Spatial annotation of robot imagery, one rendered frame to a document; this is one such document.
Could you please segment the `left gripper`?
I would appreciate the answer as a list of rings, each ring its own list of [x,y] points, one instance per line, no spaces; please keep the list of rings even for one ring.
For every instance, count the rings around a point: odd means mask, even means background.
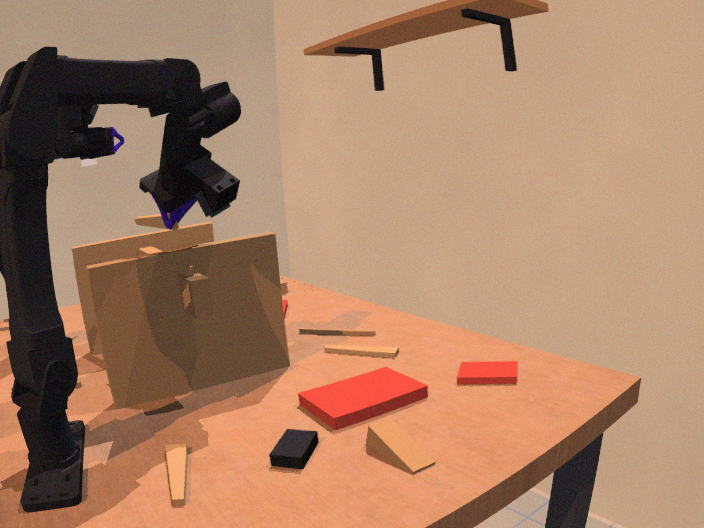
[[[114,127],[105,127],[103,130],[103,142],[89,143],[87,136],[82,133],[87,140],[87,148],[85,153],[80,157],[81,160],[84,159],[94,159],[97,157],[109,156],[116,153],[116,151],[124,144],[124,138],[118,134]],[[112,131],[112,132],[111,132]],[[120,142],[114,146],[114,137],[120,140]],[[112,151],[113,150],[113,151]],[[109,155],[108,155],[109,154]],[[90,155],[90,156],[85,156]]]

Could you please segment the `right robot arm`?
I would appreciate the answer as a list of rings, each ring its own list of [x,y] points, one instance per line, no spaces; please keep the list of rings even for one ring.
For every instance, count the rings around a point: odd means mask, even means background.
[[[43,47],[10,68],[1,83],[0,244],[15,377],[11,398],[21,407],[17,417],[29,451],[20,500],[25,512],[82,501],[85,426],[68,421],[64,411],[78,369],[57,305],[47,228],[58,107],[128,104],[148,108],[151,117],[169,113],[163,151],[175,158],[199,155],[188,162],[164,158],[161,187],[174,198],[192,189],[212,218],[236,199],[240,180],[211,160],[201,138],[235,123],[241,106],[228,82],[205,88],[200,82],[197,66],[186,59],[77,59]]]

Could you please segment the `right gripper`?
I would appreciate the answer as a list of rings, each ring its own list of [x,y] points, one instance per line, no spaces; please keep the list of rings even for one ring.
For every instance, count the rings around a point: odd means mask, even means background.
[[[153,195],[152,197],[160,210],[164,225],[169,230],[172,229],[176,221],[177,223],[180,222],[188,210],[196,203],[197,199],[192,189],[183,195],[174,198],[161,187],[164,158],[174,162],[188,162],[195,159],[198,154],[199,151],[189,158],[175,158],[167,155],[163,149],[161,149],[159,169],[140,179],[139,188],[143,192],[149,192]],[[170,213],[169,219],[167,213]]]

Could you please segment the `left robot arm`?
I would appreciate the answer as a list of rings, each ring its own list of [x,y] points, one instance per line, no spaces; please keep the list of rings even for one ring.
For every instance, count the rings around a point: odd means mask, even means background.
[[[54,160],[81,157],[87,148],[87,140],[82,133],[87,136],[89,143],[103,142],[102,127],[88,128],[98,107],[97,104],[58,107],[58,137],[53,147]]]

